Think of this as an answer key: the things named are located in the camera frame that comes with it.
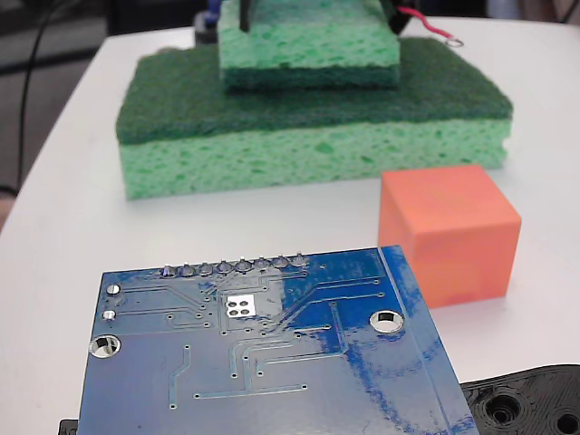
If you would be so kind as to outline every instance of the blue circuit board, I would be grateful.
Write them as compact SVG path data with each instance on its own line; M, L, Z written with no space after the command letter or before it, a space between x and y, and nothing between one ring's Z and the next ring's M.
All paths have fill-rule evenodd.
M386 247L104 274L78 433L478 432Z

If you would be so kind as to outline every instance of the wire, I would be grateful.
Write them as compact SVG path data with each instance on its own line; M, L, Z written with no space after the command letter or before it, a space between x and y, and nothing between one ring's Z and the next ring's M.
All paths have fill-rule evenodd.
M461 47L463 45L462 41L460 41L458 38L456 38L455 36L453 36L449 32L438 29L437 27L433 27L429 23L429 21L427 20L427 17L425 15L423 15L421 12L419 12L418 10L413 9L412 7L404 7L404 6L398 6L397 10L399 12L401 12L402 14L412 15L416 18L419 18L423 22L423 25L425 26L425 28L427 30L429 30L430 32L432 32L434 34L440 34L441 36L445 37L447 39L446 44L452 45L455 47Z
M560 20L560 23L566 24L568 21L570 21L570 18L572 18L572 14L574 13L574 11L576 10L576 8L578 7L578 4L580 4L580 0L575 0L572 3L572 5L568 9L568 11L565 13L565 15Z
M40 42L43 39L44 30L46 26L50 23L51 16L59 7L65 5L67 2L57 2L56 0L50 0L46 8L46 13L44 14L43 20L38 27L38 32L36 33L36 38L34 39L33 50L28 58L28 65L26 66L26 73L24 75L24 86L22 90L22 98L20 100L20 117L18 120L18 172L16 175L16 186L17 189L22 187L24 178L24 134L26 131L26 104L28 100L28 88L30 87L30 78L33 73L34 63L36 60L36 55L38 53L38 48L40 47Z

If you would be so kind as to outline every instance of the tabletop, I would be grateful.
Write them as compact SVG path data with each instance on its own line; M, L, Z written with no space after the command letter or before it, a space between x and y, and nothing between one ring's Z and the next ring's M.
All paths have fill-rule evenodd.
M580 28L432 22L515 105L489 172L523 218L507 297L432 312L459 381L580 363ZM136 62L191 45L190 28L108 39L24 184L0 234L4 433L77 418L103 271L376 246L378 179L125 199L114 124Z

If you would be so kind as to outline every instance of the orange foam block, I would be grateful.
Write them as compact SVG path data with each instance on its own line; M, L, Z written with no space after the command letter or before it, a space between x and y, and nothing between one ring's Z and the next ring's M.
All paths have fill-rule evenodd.
M382 175L379 245L401 245L430 308L505 295L520 227L479 166Z

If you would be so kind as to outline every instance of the sponge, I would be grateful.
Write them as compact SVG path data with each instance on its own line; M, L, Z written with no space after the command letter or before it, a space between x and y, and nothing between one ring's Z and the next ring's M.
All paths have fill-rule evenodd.
M378 0L261 0L249 33L239 1L219 20L219 59L228 88L391 87L399 41Z
M357 179L505 157L512 106L429 39L396 90L224 92L215 46L140 61L117 121L128 198Z

